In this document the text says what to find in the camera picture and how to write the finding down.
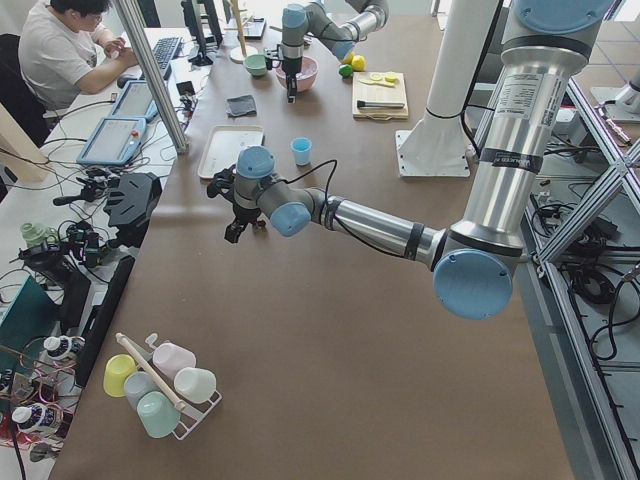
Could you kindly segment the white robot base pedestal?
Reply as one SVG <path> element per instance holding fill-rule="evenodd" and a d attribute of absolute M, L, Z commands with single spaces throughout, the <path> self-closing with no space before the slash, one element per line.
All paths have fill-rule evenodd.
<path fill-rule="evenodd" d="M 396 132 L 402 177 L 467 177 L 468 138 L 461 118 L 491 26 L 502 3 L 457 0 L 451 5 L 424 115 L 411 130 Z"/>

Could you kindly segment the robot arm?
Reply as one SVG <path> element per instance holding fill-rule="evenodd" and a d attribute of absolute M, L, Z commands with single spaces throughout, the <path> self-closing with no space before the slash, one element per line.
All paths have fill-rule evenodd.
<path fill-rule="evenodd" d="M 457 316 L 499 313 L 513 291 L 522 253 L 517 228 L 542 164 L 570 78 L 588 62 L 606 1 L 516 1 L 503 37 L 503 77 L 488 137 L 463 217 L 436 231 L 319 188 L 294 188 L 264 147 L 243 150 L 228 174 L 225 197 L 237 242 L 266 217 L 290 237 L 309 223 L 341 231 L 384 254 L 418 261 L 433 274 L 435 293 Z"/>
<path fill-rule="evenodd" d="M 309 1 L 305 5 L 288 4 L 282 12 L 282 37 L 276 48 L 276 58 L 285 73 L 287 101 L 294 103 L 301 72 L 304 36 L 312 34 L 338 60 L 343 60 L 355 45 L 369 33 L 382 29 L 389 17 L 384 0 L 347 1 L 357 15 L 339 25 L 329 18 L 323 1 Z"/>

